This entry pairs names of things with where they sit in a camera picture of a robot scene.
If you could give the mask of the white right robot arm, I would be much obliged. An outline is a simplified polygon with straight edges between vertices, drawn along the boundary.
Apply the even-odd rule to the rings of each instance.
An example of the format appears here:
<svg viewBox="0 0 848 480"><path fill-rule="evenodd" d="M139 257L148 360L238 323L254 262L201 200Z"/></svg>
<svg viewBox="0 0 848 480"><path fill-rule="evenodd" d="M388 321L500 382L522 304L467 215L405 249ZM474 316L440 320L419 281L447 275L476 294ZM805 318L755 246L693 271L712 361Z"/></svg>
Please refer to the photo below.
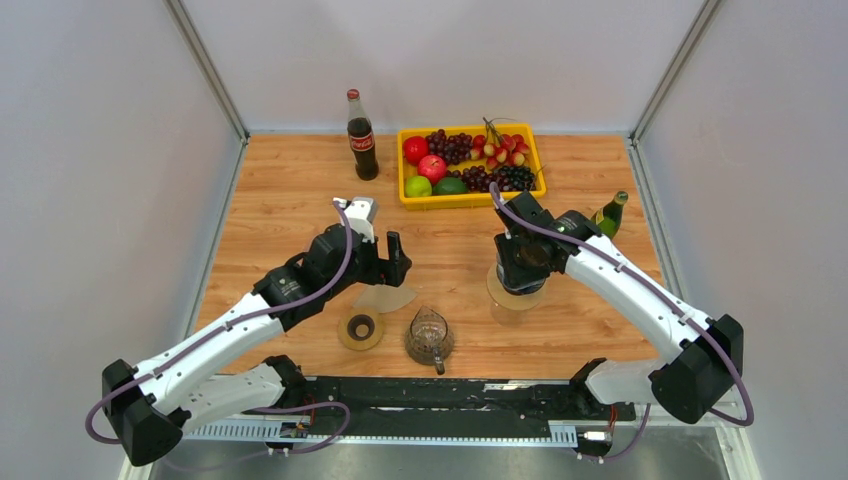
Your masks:
<svg viewBox="0 0 848 480"><path fill-rule="evenodd" d="M504 224L494 238L497 256L488 279L496 303L532 309L548 278L564 274L611 305L658 354L654 360L587 364L570 392L577 413L592 418L627 402L658 404L686 424L706 414L741 427L753 424L742 380L744 330L736 319L712 318L674 296L582 214L553 217L532 194L505 200L495 184L490 196Z"/></svg>

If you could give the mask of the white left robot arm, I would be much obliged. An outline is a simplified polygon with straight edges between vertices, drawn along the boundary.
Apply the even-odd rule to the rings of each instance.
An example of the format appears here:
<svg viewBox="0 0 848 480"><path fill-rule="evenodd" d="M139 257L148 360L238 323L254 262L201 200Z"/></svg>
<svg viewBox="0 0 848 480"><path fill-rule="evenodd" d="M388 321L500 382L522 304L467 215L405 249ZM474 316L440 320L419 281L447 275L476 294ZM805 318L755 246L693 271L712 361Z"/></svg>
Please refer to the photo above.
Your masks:
<svg viewBox="0 0 848 480"><path fill-rule="evenodd" d="M308 251L270 270L234 306L178 345L137 365L118 359L101 374L102 398L85 420L89 436L105 415L130 463L144 466L166 456L183 435L242 411L274 406L297 412L306 388L287 356L270 357L252 370L223 379L213 376L244 352L323 311L355 283L399 287L412 266L399 233L387 233L388 258L378 243L348 224L334 224L314 238Z"/></svg>

